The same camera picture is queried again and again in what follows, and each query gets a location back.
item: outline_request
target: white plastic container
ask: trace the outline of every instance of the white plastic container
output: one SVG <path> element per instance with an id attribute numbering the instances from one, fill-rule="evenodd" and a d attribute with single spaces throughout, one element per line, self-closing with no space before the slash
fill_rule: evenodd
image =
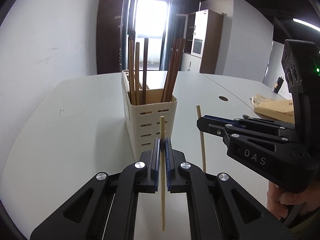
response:
<path id="1" fill-rule="evenodd" d="M 174 116 L 177 108 L 177 99 L 172 96 L 170 102 L 161 101 L 163 89 L 146 90 L 146 104 L 133 106 L 129 99 L 129 72 L 122 71 L 122 94 L 124 115 L 130 142 L 136 161 L 141 153 L 153 149 L 154 141 L 160 134 L 160 116 L 165 117 L 165 136 L 171 137 Z"/>

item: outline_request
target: curtain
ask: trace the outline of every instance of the curtain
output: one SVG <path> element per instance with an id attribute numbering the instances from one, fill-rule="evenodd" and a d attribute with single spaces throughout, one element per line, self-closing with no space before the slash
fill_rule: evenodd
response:
<path id="1" fill-rule="evenodd" d="M 200 0 L 170 0 L 166 25 L 164 51 L 160 70 L 168 70 L 171 47 L 175 35 L 176 14 L 189 14 L 199 11 Z"/>

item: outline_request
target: open cabinet door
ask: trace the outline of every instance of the open cabinet door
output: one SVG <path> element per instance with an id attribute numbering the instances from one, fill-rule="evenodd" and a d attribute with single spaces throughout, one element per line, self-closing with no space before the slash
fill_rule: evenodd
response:
<path id="1" fill-rule="evenodd" d="M 120 72 L 122 8 L 124 0 L 100 0 L 97 18 L 97 73 Z"/>

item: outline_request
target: light wooden chopstick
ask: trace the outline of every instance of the light wooden chopstick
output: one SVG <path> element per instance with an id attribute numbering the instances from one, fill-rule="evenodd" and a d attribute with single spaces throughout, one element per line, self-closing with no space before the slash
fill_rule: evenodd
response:
<path id="1" fill-rule="evenodd" d="M 144 39 L 143 48 L 143 77 L 142 77 L 142 104 L 146 104 L 146 91 L 147 91 L 147 65 L 148 65 L 148 43 L 149 39 Z"/>
<path id="2" fill-rule="evenodd" d="M 186 40 L 184 38 L 180 38 L 179 44 L 178 44 L 178 52 L 177 52 L 177 55 L 176 55 L 176 58 L 175 58 L 175 61 L 174 61 L 174 67 L 173 67 L 173 70 L 172 70 L 170 86 L 168 88 L 166 99 L 164 100 L 165 102 L 170 102 L 171 101 L 172 93 L 173 93 L 174 85 L 176 83 L 176 79 L 177 79 L 177 75 L 178 75 L 179 66 L 180 66 L 180 62 L 181 62 L 181 59 L 182 59 L 183 48 L 184 48 L 184 44 L 185 43 L 186 43 Z"/>
<path id="3" fill-rule="evenodd" d="M 197 105 L 196 108 L 197 108 L 197 114 L 199 119 L 201 117 L 201 109 L 199 105 Z M 204 135 L 203 135 L 203 132 L 201 131 L 200 131 L 200 143 L 201 143 L 201 154 L 202 154 L 202 171 L 206 173 L 207 167 L 206 167 L 206 161 L 205 161 Z"/>
<path id="4" fill-rule="evenodd" d="M 133 57 L 133 40 L 129 41 L 129 87 L 131 92 L 131 104 L 136 105 L 136 96 L 134 92 L 134 57 Z"/>
<path id="5" fill-rule="evenodd" d="M 160 143 L 165 140 L 165 117 L 160 117 Z M 160 147 L 160 174 L 161 174 L 161 222 L 162 231 L 165 229 L 165 188 L 166 188 L 166 173 L 165 173 L 165 157 L 164 147 Z"/>
<path id="6" fill-rule="evenodd" d="M 170 81 L 171 81 L 171 76 L 172 76 L 172 71 L 173 71 L 173 66 L 174 66 L 174 62 L 175 62 L 176 54 L 177 54 L 177 47 L 178 47 L 178 38 L 174 38 L 173 43 L 172 43 L 172 53 L 171 53 L 171 57 L 170 57 L 169 68 L 167 71 L 167 76 L 165 78 L 165 83 L 164 83 L 164 87 L 163 87 L 163 91 L 162 91 L 161 102 L 165 101 L 167 93 L 168 93 L 168 89 L 169 89 Z"/>
<path id="7" fill-rule="evenodd" d="M 139 91 L 139 52 L 140 43 L 136 43 L 136 58 L 135 58 L 135 94 L 136 94 L 136 105 L 140 105 L 140 91 Z"/>

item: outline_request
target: human hand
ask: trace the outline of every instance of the human hand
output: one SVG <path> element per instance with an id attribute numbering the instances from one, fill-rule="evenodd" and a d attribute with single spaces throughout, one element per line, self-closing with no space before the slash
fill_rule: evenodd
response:
<path id="1" fill-rule="evenodd" d="M 304 203 L 299 215 L 303 216 L 320 207 L 320 182 L 313 181 L 311 185 L 302 193 L 294 194 L 286 192 L 269 181 L 267 193 L 267 209 L 278 219 L 288 216 L 286 205 L 297 205 Z"/>

